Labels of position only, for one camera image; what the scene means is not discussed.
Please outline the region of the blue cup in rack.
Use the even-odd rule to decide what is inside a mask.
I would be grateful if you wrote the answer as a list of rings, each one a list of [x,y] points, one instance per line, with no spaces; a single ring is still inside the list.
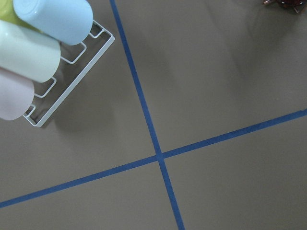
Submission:
[[[14,0],[13,8],[21,20],[70,46],[92,29],[93,10],[86,0]]]

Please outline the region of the pink cup in rack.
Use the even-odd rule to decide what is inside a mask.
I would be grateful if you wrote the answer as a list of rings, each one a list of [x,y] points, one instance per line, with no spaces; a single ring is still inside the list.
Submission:
[[[0,69],[0,117],[11,121],[21,117],[34,98],[34,84],[25,77]]]

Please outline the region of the white cup in rack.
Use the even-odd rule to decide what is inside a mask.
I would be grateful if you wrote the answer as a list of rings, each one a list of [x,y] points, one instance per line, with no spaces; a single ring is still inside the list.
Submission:
[[[61,57],[59,42],[34,30],[0,22],[0,66],[43,83],[56,73]]]

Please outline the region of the yellow cup in rack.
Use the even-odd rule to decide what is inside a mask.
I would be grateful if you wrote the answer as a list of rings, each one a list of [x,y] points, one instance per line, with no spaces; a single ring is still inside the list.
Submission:
[[[12,0],[0,0],[0,19],[12,24],[16,24],[37,32],[41,32],[28,23],[22,21],[15,13]]]

